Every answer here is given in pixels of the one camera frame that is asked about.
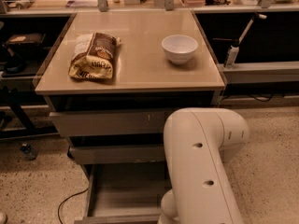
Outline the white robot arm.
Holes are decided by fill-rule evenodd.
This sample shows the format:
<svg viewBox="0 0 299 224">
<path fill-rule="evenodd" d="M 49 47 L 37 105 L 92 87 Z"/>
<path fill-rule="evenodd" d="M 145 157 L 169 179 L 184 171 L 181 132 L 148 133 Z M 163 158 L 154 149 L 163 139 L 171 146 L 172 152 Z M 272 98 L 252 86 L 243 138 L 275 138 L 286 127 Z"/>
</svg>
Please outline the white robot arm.
<svg viewBox="0 0 299 224">
<path fill-rule="evenodd" d="M 184 108 L 164 125 L 171 189 L 157 224 L 244 224 L 223 164 L 249 141 L 249 126 L 223 108 Z"/>
</svg>

